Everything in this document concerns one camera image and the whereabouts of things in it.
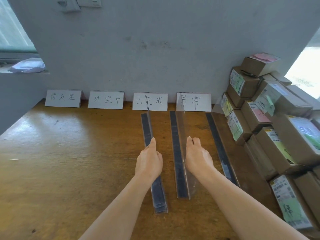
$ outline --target black strip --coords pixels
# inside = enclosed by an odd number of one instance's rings
[[[170,111],[173,155],[174,155],[174,171],[176,173],[176,186],[178,198],[189,198],[186,178],[183,169],[183,159],[180,148],[178,124],[176,118],[176,112]]]
[[[148,115],[146,113],[141,114],[141,121],[142,121],[142,129],[144,134],[144,141],[146,146],[148,146],[150,145],[152,137],[151,137],[151,131],[149,127]],[[160,176],[151,185],[151,194],[152,194],[154,211],[156,212],[156,214],[167,213],[168,209],[167,209],[166,197],[165,197]]]
[[[221,166],[222,166],[224,175],[226,176],[227,179],[229,179],[235,185],[239,186],[238,182],[236,180],[236,177],[234,175],[234,172],[232,170],[232,167],[230,165],[229,158],[228,158],[226,151],[224,149],[224,146],[222,144],[222,141],[221,141],[220,135],[218,133],[216,124],[214,123],[214,119],[213,119],[211,113],[206,113],[205,115],[207,117],[207,120],[208,120],[208,123],[210,126],[210,130],[211,130],[211,134],[212,134],[212,137],[213,137],[214,142],[217,147],[218,156],[219,156],[219,159],[221,162]]]

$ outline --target table surface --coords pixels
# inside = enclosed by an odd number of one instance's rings
[[[123,110],[108,110],[88,109],[86,102],[81,108],[45,107],[41,101],[2,134],[0,239],[78,239],[134,176],[144,148],[141,113],[127,102]],[[177,199],[169,111],[150,114],[169,213],[154,214],[149,190],[132,239],[238,239],[201,185],[191,200]],[[205,113],[187,115],[188,134],[201,139],[223,173]],[[223,116],[215,121],[226,123]],[[236,158],[228,129],[222,125],[219,133],[228,136]],[[261,189],[253,191],[261,195]],[[262,193],[262,203],[280,215],[272,197]]]

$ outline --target hand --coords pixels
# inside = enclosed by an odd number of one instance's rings
[[[186,140],[186,168],[196,177],[208,169],[214,168],[212,157],[201,146],[199,138],[192,139],[189,136]]]
[[[162,172],[162,155],[157,152],[156,140],[151,139],[148,145],[137,158],[136,175],[142,176],[144,180],[150,180],[152,184]]]

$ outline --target white plastic bag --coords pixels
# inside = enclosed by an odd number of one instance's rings
[[[43,72],[46,66],[41,58],[30,58],[22,60],[9,69],[12,73],[35,73]]]

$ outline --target forearm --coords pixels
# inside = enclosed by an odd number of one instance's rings
[[[215,168],[196,176],[240,239],[307,239]]]
[[[151,183],[134,176],[79,240],[130,239]]]

